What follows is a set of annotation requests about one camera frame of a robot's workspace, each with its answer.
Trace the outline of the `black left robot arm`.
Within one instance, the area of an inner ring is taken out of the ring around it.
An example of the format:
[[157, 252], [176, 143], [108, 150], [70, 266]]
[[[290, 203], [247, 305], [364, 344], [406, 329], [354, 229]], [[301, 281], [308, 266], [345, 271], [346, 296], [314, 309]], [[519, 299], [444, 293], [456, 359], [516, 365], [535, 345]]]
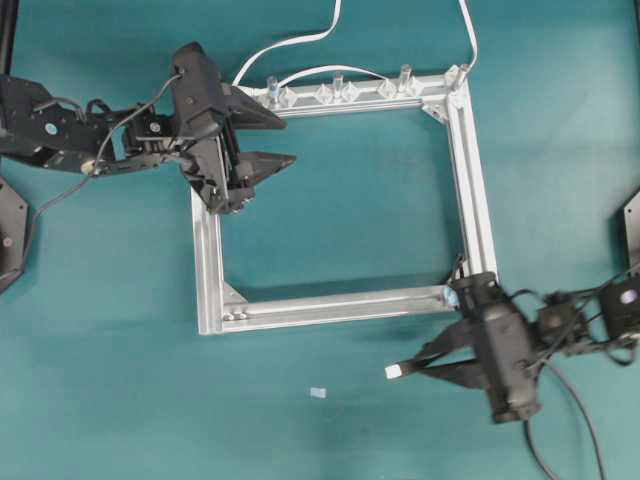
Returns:
[[241, 210], [260, 182], [289, 166], [293, 155], [241, 151], [239, 129], [281, 130], [286, 123], [242, 90], [219, 83], [214, 104], [196, 131], [180, 119], [192, 96], [171, 115], [139, 104], [98, 111], [52, 96], [39, 83], [1, 78], [1, 153], [37, 168], [96, 177], [145, 171], [174, 162], [213, 214]]

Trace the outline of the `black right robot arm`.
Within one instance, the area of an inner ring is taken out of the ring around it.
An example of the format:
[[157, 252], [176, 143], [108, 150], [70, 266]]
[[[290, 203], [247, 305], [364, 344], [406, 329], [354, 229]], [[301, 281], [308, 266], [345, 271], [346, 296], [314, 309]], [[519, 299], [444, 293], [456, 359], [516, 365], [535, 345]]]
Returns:
[[460, 320], [427, 342], [403, 372], [483, 389], [508, 404], [526, 403], [544, 361], [553, 355], [631, 350], [637, 344], [637, 274], [546, 295], [533, 320], [491, 273], [460, 279], [452, 289]]

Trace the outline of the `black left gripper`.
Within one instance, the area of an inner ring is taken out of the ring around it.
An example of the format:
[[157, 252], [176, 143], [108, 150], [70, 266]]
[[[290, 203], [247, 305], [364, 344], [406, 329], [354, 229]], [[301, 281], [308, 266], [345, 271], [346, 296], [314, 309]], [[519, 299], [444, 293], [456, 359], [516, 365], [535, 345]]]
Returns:
[[230, 84], [222, 85], [225, 110], [219, 131], [195, 140], [180, 137], [175, 152], [181, 173], [206, 209], [214, 214], [241, 210], [255, 196], [258, 183], [291, 166], [295, 155], [241, 152], [236, 130], [284, 130], [286, 121]]

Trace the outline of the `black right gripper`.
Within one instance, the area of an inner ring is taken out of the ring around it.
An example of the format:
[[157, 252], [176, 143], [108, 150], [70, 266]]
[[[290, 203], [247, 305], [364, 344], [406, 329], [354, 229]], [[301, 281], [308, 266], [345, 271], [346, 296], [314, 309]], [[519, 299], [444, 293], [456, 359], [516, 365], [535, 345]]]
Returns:
[[[466, 389], [485, 390], [490, 400], [504, 400], [498, 327], [505, 317], [505, 294], [496, 274], [473, 274], [454, 280], [450, 288], [456, 295], [462, 319], [423, 346], [412, 360], [413, 372]], [[473, 359], [434, 364], [465, 347], [472, 348]]]

